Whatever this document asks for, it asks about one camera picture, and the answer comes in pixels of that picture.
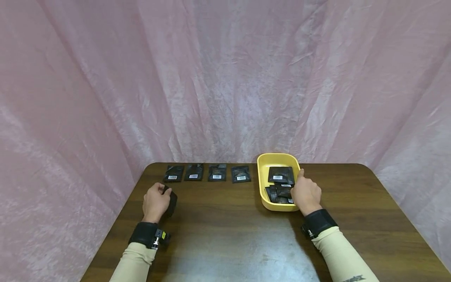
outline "hand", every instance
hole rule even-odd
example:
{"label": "hand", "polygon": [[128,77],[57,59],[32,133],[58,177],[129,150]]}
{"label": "hand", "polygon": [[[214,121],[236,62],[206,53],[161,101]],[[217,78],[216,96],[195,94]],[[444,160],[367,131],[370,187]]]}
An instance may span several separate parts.
{"label": "hand", "polygon": [[321,188],[310,178],[304,177],[304,169],[299,171],[296,185],[291,188],[291,197],[304,216],[322,209],[319,204],[321,201]]}
{"label": "hand", "polygon": [[168,209],[172,189],[169,188],[163,194],[164,187],[165,186],[163,184],[157,182],[150,187],[144,195],[144,222],[158,223],[162,215]]}

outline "pink fabric backdrop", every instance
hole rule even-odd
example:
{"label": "pink fabric backdrop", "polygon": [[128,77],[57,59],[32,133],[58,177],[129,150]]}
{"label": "pink fabric backdrop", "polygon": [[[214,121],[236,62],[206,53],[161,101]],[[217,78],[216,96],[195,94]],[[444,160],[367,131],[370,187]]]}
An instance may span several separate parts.
{"label": "pink fabric backdrop", "polygon": [[451,267],[451,1],[0,0],[0,280],[78,281],[157,161],[372,168]]}

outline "beige sleeve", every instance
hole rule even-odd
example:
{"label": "beige sleeve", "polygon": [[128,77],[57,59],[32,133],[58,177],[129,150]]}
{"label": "beige sleeve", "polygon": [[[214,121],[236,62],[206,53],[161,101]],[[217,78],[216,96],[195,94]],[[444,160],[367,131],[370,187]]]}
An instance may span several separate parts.
{"label": "beige sleeve", "polygon": [[140,243],[130,243],[122,254],[110,282],[145,282],[156,250]]}
{"label": "beige sleeve", "polygon": [[312,242],[324,257],[334,282],[379,281],[338,227],[321,232]]}

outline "brown table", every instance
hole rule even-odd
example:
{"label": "brown table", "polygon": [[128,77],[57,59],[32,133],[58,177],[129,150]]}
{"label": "brown table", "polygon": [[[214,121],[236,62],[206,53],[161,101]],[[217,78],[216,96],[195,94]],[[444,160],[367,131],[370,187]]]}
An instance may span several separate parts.
{"label": "brown table", "polygon": [[[168,163],[144,171],[82,281],[108,281],[136,224],[143,195],[161,181]],[[300,232],[300,212],[266,210],[252,182],[170,183],[175,213],[163,224],[171,244],[159,249],[148,281],[331,281],[326,264]],[[301,164],[322,188],[327,208],[381,282],[451,281],[451,275],[377,177],[359,164]]]}

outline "black packet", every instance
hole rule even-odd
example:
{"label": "black packet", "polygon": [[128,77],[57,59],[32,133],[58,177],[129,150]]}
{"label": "black packet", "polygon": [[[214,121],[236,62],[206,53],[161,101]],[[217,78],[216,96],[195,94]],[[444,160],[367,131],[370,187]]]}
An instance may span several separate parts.
{"label": "black packet", "polygon": [[291,198],[291,185],[276,183],[275,186],[278,197]]}
{"label": "black packet", "polygon": [[[168,189],[169,189],[169,186],[165,185],[165,187],[163,189],[163,194]],[[167,210],[165,211],[164,216],[171,217],[172,214],[174,213],[176,204],[177,204],[177,195],[174,193],[174,191],[172,191],[170,193],[169,206],[168,206]]]}
{"label": "black packet", "polygon": [[277,190],[274,185],[270,185],[269,187],[265,187],[266,193],[268,194],[269,201],[271,203],[275,203],[277,201]]}
{"label": "black packet", "polygon": [[250,182],[249,166],[232,167],[232,183]]}
{"label": "black packet", "polygon": [[164,182],[181,182],[184,166],[168,166],[165,173]]}
{"label": "black packet", "polygon": [[276,203],[289,203],[288,199],[285,197],[277,197]]}
{"label": "black packet", "polygon": [[295,184],[293,168],[290,166],[271,166],[269,167],[268,182]]}
{"label": "black packet", "polygon": [[227,177],[227,165],[220,163],[208,166],[208,181],[225,181]]}
{"label": "black packet", "polygon": [[203,177],[203,163],[191,163],[185,174],[185,181],[201,181]]}

